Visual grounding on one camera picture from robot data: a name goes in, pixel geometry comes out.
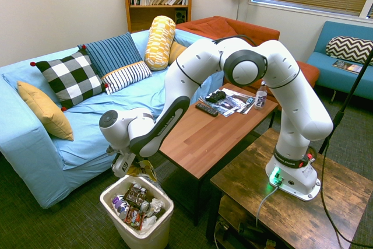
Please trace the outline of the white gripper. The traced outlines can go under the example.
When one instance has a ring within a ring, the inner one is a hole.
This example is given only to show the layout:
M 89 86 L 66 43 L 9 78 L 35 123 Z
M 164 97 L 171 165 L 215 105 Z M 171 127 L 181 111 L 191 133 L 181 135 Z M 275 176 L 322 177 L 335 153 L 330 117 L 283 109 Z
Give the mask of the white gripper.
M 114 175 L 118 178 L 125 177 L 134 159 L 135 154 L 132 152 L 117 153 L 111 165 Z

